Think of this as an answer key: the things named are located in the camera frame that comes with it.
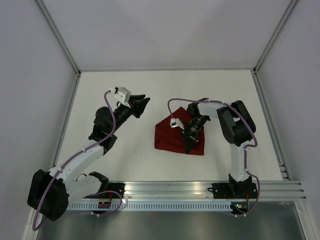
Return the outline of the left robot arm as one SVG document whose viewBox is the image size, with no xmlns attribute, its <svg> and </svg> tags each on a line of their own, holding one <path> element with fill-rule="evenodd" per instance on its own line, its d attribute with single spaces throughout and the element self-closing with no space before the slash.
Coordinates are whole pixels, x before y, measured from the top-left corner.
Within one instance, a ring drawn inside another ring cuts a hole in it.
<svg viewBox="0 0 320 240">
<path fill-rule="evenodd" d="M 130 118 L 140 118 L 150 98 L 132 95 L 116 109 L 110 105 L 100 107 L 95 113 L 93 130 L 81 150 L 66 162 L 32 177 L 27 204 L 51 221 L 58 220 L 69 204 L 82 198 L 104 198 L 109 195 L 109 179 L 93 171 L 85 178 L 77 177 L 92 163 L 102 158 L 115 144 L 115 132 Z"/>
</svg>

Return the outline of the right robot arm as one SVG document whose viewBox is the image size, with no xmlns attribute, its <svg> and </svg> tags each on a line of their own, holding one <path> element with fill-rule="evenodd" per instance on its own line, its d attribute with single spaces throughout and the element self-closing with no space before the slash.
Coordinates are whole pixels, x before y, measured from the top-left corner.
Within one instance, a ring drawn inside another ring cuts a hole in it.
<svg viewBox="0 0 320 240">
<path fill-rule="evenodd" d="M 230 146 L 231 170 L 228 174 L 228 182 L 211 184 L 208 191 L 213 194 L 213 198 L 257 198 L 257 185 L 253 183 L 253 177 L 248 174 L 246 150 L 249 145 L 257 145 L 253 137 L 256 125 L 244 103 L 237 100 L 228 104 L 202 98 L 190 103 L 187 112 L 192 119 L 181 129 L 187 154 L 200 144 L 200 131 L 211 118 L 219 120 L 222 135 Z"/>
</svg>

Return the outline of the dark red cloth napkin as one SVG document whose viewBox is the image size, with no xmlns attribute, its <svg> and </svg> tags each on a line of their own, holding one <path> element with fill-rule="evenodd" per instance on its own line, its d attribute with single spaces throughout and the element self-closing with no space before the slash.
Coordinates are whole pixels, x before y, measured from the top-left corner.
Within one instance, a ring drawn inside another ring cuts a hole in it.
<svg viewBox="0 0 320 240">
<path fill-rule="evenodd" d="M 184 128 L 194 117 L 201 117 L 199 114 L 191 115 L 189 110 L 185 110 L 183 107 L 179 107 L 174 111 L 173 117 L 180 119 L 184 125 Z M 155 137 L 154 147 L 158 150 L 165 150 L 174 153 L 189 154 L 203 156 L 205 154 L 205 131 L 203 129 L 199 132 L 199 142 L 197 146 L 191 150 L 190 153 L 185 151 L 185 142 L 181 136 L 179 127 L 170 127 L 171 117 L 168 116 L 155 125 Z"/>
</svg>

